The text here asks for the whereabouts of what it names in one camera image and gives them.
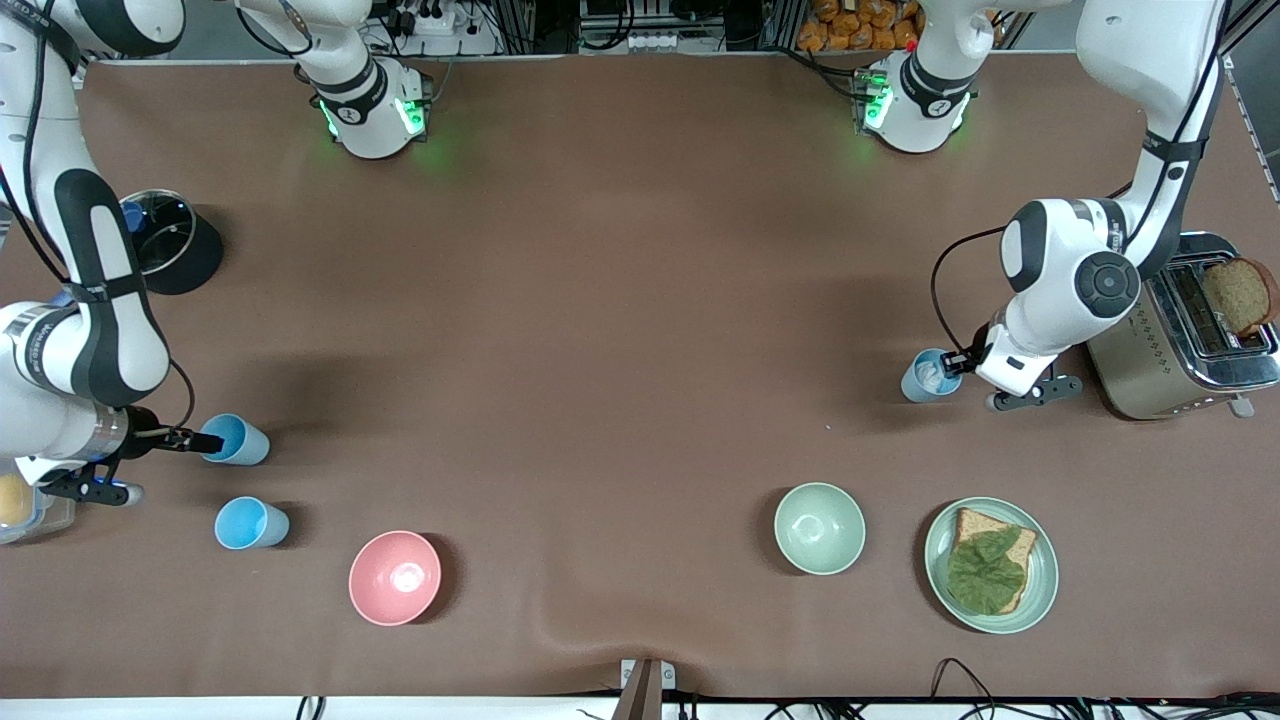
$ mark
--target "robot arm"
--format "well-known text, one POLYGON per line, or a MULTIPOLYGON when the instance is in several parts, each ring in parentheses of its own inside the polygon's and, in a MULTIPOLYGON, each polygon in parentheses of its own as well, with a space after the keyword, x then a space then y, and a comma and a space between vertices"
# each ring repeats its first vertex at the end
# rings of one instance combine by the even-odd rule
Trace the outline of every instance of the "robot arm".
POLYGON ((302 67, 337 140, 357 158, 376 159, 425 136, 429 91, 417 70, 369 53, 358 28, 370 3, 236 0, 302 67))
POLYGON ((0 456, 19 457, 33 484, 119 450, 129 418, 154 420, 128 406, 169 369, 116 196, 81 136, 72 73, 79 47, 170 50, 184 13, 180 0, 122 6, 123 14, 93 0, 0 0, 0 49, 10 53, 0 73, 6 202, 44 229, 74 301, 0 309, 0 355, 8 356, 0 357, 0 456))
POLYGON ((1224 0, 1089 0, 1076 47, 1102 85, 1138 101, 1147 137, 1117 200, 1036 200, 1001 238, 1016 295, 969 350, 975 372, 1027 395, 1060 352, 1120 320, 1178 247, 1183 206, 1220 96, 1224 0))
POLYGON ((928 24, 915 51, 897 50, 872 67, 887 81, 864 127, 904 152, 937 150, 960 127, 969 86, 995 42, 984 10, 1043 10, 1069 1, 920 0, 928 24))

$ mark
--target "green plate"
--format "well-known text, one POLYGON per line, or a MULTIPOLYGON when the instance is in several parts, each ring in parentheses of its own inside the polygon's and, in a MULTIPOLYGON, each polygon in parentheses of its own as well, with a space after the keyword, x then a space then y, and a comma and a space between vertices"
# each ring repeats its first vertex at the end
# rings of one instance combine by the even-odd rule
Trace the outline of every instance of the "green plate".
POLYGON ((1044 528, 1021 507, 995 497, 957 500, 938 512, 937 519, 929 525, 929 534, 924 538, 924 571, 929 577, 933 592, 952 615, 970 628, 997 635, 1020 633, 1039 623, 1048 614, 1048 609, 1053 607, 1053 600, 1057 597, 1057 555, 1053 553, 1053 543, 1048 542, 1044 528), (972 612, 957 605, 947 591, 947 557, 955 542, 956 516, 961 507, 1029 528, 1039 536, 1027 564, 1027 589, 1018 609, 1009 615, 972 612))

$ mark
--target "stainless steel toaster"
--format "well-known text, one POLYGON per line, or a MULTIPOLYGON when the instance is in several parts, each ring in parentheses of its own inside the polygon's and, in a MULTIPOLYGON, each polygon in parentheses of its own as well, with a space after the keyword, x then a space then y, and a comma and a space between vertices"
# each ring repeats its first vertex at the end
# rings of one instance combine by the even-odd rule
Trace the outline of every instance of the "stainless steel toaster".
POLYGON ((1247 418, 1253 415, 1247 393, 1280 382, 1275 325, 1235 337, 1204 293, 1204 270, 1235 256, 1213 233, 1184 233, 1172 260, 1143 283, 1133 310, 1087 343, 1119 413, 1153 420, 1228 405, 1247 418))

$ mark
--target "toast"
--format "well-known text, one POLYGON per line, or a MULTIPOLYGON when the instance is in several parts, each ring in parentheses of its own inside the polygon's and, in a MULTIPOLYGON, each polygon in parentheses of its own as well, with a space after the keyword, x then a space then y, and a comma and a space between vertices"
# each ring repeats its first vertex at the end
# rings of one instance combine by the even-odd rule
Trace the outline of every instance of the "toast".
POLYGON ((1266 265, 1234 258, 1204 270, 1204 295, 1236 337, 1258 334, 1280 314, 1280 287, 1266 265))
MULTIPOLYGON (((1005 523, 1004 520, 997 520, 991 515, 983 515, 977 510, 969 510, 968 507, 961 507, 959 515, 956 515, 956 539, 951 547, 955 548, 955 546, 960 544, 961 542, 972 538, 978 533, 1004 530, 1011 524, 1012 523, 1005 523)), ((1028 577, 1029 577, 1028 564, 1030 562, 1032 547, 1036 546, 1037 537, 1038 536, 1036 534, 1036 530, 1023 528, 1023 532, 1019 533, 1018 541, 1014 543, 1014 547, 1010 547, 1009 552, 1005 553, 1005 557, 1009 557, 1010 560, 1016 562, 1018 566, 1023 569, 1024 575, 1028 577)), ((1009 605, 1001 607, 1000 612, 997 612, 996 615, 1009 615, 1010 612, 1016 610, 1018 603, 1021 602, 1023 600, 1024 591, 1027 591, 1025 579, 1023 580, 1023 587, 1018 588, 1018 593, 1014 594, 1014 600, 1010 600, 1009 605)))

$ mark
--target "blue cup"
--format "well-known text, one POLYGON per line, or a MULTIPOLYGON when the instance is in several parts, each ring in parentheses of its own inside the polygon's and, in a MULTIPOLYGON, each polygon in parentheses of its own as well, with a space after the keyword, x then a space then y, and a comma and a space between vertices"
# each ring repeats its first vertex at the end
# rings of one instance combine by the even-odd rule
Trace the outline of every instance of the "blue cup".
POLYGON ((946 355, 945 350, 931 347, 922 350, 915 356, 911 366, 902 374, 902 395, 908 400, 911 402, 933 402, 940 397, 951 395, 960 387, 960 375, 948 375, 946 368, 942 366, 943 355, 946 355), (934 372, 941 378, 941 382, 936 388, 925 387, 922 374, 927 375, 934 372))
POLYGON ((270 547, 287 534, 289 516, 256 497, 237 497, 214 519, 214 537, 227 550, 270 547))
POLYGON ((266 439, 262 430, 248 424, 244 418, 230 413, 214 415, 200 428, 200 432, 223 438, 223 448, 219 452, 201 455, 210 462, 257 465, 271 451, 271 441, 266 439))

